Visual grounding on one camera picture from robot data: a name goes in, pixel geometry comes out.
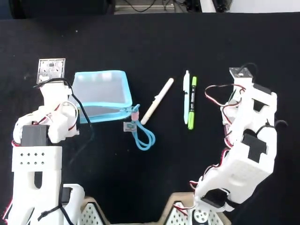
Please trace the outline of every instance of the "tag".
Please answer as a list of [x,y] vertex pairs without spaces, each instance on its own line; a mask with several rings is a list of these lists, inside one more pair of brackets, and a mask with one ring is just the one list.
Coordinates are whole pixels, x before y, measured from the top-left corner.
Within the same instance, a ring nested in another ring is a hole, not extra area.
[[136,124],[132,122],[123,122],[124,132],[136,132]]

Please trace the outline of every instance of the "green highlighter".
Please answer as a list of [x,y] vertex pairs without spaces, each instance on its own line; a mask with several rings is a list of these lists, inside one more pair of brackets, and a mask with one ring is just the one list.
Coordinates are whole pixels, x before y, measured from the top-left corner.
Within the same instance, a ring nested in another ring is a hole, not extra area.
[[187,128],[189,130],[194,129],[196,85],[197,85],[197,77],[193,76],[192,93],[191,93],[191,105],[190,105],[190,108],[189,108],[188,121],[187,121]]

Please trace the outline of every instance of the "black tablecloth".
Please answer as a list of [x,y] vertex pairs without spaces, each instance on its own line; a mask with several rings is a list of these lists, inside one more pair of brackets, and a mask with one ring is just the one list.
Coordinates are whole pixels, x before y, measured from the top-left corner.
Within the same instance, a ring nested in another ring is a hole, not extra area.
[[[172,192],[191,191],[188,181],[217,163],[224,147],[221,114],[203,90],[231,83],[229,67],[255,62],[255,81],[278,95],[274,173],[248,203],[227,216],[237,224],[289,224],[299,200],[300,14],[118,15],[0,21],[0,209],[12,195],[12,131],[16,120],[43,103],[36,82],[38,59],[66,58],[66,78],[75,72],[120,69],[127,73],[134,104],[144,115],[170,77],[175,82],[147,128],[157,142],[140,151],[122,121],[95,124],[96,138],[70,168],[65,183],[78,183],[112,223],[159,219]],[[183,122],[182,78],[198,76],[195,128]],[[223,94],[215,93],[217,98]],[[63,164],[89,137],[63,143]]]

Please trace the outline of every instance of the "blue pencil case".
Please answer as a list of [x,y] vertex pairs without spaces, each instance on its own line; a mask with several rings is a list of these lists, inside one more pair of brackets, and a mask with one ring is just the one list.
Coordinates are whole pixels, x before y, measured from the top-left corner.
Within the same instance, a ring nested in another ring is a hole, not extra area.
[[[72,88],[92,123],[121,120],[131,114],[132,98],[124,71],[78,72]],[[87,123],[83,115],[80,123]]]

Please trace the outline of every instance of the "white stylus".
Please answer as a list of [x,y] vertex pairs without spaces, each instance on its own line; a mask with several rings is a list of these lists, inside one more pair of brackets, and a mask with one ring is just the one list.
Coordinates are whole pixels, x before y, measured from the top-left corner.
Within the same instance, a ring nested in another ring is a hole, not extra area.
[[171,85],[173,84],[173,82],[174,82],[174,79],[170,78],[167,81],[167,83],[165,83],[165,85],[162,88],[162,90],[160,91],[160,93],[157,96],[154,97],[155,100],[152,102],[150,108],[147,110],[146,114],[142,118],[141,124],[145,125],[147,123],[147,121],[149,120],[149,118],[153,114],[154,110],[157,108],[158,104],[163,99],[163,97],[165,96],[165,94],[167,93],[167,91],[169,90],[169,88],[171,87]]

